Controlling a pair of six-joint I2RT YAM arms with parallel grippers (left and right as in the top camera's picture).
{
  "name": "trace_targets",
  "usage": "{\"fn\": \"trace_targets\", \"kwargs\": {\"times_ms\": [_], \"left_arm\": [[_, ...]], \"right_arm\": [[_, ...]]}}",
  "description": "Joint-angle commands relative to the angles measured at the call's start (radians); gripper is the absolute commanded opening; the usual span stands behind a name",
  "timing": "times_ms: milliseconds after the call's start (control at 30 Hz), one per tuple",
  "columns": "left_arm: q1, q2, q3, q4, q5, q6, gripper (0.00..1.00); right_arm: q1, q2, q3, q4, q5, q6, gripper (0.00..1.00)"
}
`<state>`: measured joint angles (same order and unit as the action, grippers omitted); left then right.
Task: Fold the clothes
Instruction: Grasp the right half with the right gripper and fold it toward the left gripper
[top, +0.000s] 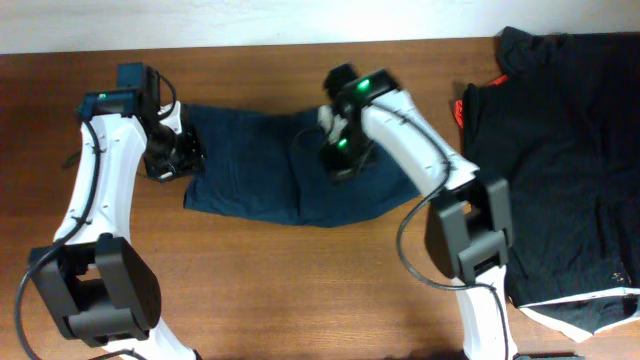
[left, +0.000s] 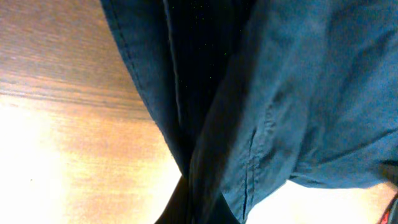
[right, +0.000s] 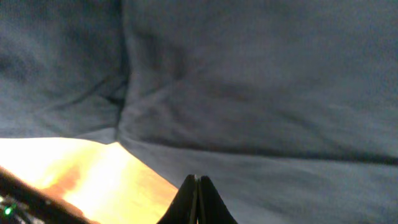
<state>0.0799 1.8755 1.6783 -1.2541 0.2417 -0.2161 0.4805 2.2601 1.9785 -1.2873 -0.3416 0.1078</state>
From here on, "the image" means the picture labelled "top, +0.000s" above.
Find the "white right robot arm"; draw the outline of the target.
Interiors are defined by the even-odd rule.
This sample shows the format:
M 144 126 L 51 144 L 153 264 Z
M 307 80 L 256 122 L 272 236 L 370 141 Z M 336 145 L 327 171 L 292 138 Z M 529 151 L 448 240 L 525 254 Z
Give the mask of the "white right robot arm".
M 449 281 L 427 278 L 405 254 L 402 264 L 424 284 L 455 293 L 467 358 L 516 358 L 505 299 L 514 241 L 508 182 L 454 150 L 388 71 L 361 76 L 345 63 L 329 71 L 323 88 L 330 110 L 322 124 L 329 142 L 321 160 L 331 180 L 359 176 L 373 161 L 373 147 L 384 149 L 423 196 L 401 221 L 396 239 L 426 208 L 425 247 Z

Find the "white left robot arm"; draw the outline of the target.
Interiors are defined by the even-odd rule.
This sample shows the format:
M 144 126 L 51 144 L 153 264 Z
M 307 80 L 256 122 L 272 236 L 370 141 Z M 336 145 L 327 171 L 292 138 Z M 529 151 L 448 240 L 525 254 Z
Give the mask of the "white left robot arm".
M 159 281 L 131 245 L 138 168 L 160 183 L 199 171 L 206 158 L 184 106 L 161 103 L 168 79 L 143 63 L 121 64 L 113 90 L 89 92 L 77 110 L 82 148 L 72 197 L 49 247 L 34 248 L 14 305 L 21 318 L 33 283 L 61 336 L 104 349 L 104 358 L 197 359 L 161 317 Z

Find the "navy blue shorts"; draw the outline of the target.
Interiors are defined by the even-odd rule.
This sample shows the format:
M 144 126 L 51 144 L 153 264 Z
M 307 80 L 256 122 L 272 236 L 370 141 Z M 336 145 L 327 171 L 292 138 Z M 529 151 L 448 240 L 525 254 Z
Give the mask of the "navy blue shorts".
M 332 181 L 319 157 L 318 112 L 291 115 L 191 105 L 205 159 L 183 206 L 284 225 L 338 227 L 377 218 L 418 196 L 379 146 L 356 177 Z

